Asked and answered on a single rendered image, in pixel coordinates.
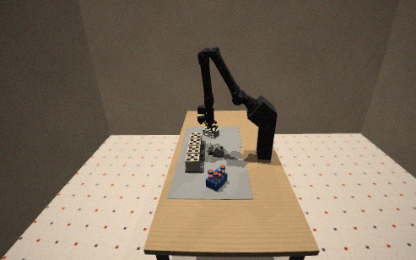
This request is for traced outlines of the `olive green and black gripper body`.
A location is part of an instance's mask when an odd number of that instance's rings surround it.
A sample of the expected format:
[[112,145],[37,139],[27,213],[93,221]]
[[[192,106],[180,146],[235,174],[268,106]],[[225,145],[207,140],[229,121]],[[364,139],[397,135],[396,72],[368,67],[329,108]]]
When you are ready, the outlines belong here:
[[[213,125],[213,124],[217,124],[217,122],[214,120],[214,115],[212,115],[211,116],[212,117],[212,120],[213,120],[213,122],[210,122],[210,123],[207,123],[210,127],[216,127],[215,125]],[[213,126],[212,126],[213,125]]]

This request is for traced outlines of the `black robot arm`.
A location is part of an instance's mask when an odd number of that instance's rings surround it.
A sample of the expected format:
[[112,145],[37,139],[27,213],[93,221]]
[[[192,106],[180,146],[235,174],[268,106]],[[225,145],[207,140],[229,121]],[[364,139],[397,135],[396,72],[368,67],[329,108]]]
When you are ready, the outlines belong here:
[[213,60],[215,66],[217,67],[222,78],[227,84],[231,96],[233,98],[232,102],[234,105],[239,106],[241,104],[244,104],[250,113],[252,113],[259,106],[258,100],[254,100],[253,98],[248,96],[246,93],[244,93],[244,90],[240,89],[239,86],[235,83],[229,69],[225,65],[224,60],[220,55],[218,47],[204,48],[201,50],[201,52],[198,53],[198,55],[197,57],[201,66],[204,91],[204,106],[199,106],[197,108],[197,113],[204,115],[197,117],[197,120],[200,124],[203,124],[205,121],[207,123],[213,122],[211,116],[214,115],[214,100],[209,69],[209,58]]

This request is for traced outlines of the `grey flat mat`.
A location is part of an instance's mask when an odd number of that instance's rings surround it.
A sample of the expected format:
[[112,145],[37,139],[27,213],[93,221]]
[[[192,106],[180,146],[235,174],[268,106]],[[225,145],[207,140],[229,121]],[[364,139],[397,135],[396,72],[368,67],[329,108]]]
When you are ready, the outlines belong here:
[[[186,128],[167,199],[253,199],[246,161],[242,160],[240,154],[242,143],[239,128],[218,127],[219,136],[216,138],[203,135],[204,128]],[[206,141],[203,173],[185,173],[186,152],[191,133],[202,133],[202,141]],[[216,144],[224,147],[224,157],[208,154]],[[215,171],[221,165],[225,166],[227,181],[216,192],[206,187],[206,179],[208,170]]]

